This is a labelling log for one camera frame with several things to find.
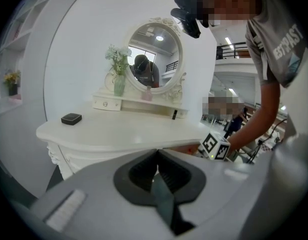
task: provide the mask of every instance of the small bottle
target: small bottle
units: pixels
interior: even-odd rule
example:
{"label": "small bottle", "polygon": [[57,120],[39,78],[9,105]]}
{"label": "small bottle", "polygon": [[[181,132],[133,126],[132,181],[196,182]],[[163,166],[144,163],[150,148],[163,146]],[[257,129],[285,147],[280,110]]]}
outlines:
{"label": "small bottle", "polygon": [[145,101],[149,101],[151,102],[152,99],[153,99],[153,94],[151,92],[151,89],[152,87],[151,86],[147,86],[147,90],[142,92],[142,99],[145,100]]}

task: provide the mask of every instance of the railing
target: railing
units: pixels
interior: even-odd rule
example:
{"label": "railing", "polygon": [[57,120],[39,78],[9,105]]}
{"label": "railing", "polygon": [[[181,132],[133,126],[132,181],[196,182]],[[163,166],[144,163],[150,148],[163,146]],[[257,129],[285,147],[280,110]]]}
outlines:
{"label": "railing", "polygon": [[177,69],[178,60],[166,66],[166,72]]}
{"label": "railing", "polygon": [[227,58],[250,58],[246,43],[237,42],[218,46],[216,50],[216,60]]}

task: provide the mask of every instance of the vase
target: vase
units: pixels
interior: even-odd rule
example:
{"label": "vase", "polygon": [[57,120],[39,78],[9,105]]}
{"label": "vase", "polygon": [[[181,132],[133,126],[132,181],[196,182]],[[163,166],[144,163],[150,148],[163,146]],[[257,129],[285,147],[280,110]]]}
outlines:
{"label": "vase", "polygon": [[115,96],[122,96],[125,89],[125,76],[124,75],[117,75],[114,80],[114,95]]}
{"label": "vase", "polygon": [[142,93],[142,99],[151,102],[153,99],[153,94],[150,91],[151,86],[147,86],[147,90]]}
{"label": "vase", "polygon": [[18,94],[18,85],[13,83],[9,88],[9,96],[14,96]]}

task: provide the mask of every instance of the gray t-shirt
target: gray t-shirt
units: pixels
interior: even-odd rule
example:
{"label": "gray t-shirt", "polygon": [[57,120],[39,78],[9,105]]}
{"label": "gray t-shirt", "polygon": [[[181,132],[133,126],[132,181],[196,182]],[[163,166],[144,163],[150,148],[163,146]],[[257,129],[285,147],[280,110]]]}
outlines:
{"label": "gray t-shirt", "polygon": [[247,23],[246,44],[260,84],[279,82],[284,88],[297,75],[307,46],[299,24],[282,0],[262,0],[261,14]]}
{"label": "gray t-shirt", "polygon": [[149,62],[141,74],[135,73],[134,66],[132,66],[131,71],[142,85],[151,86],[152,88],[157,84],[159,85],[159,69],[155,63]]}

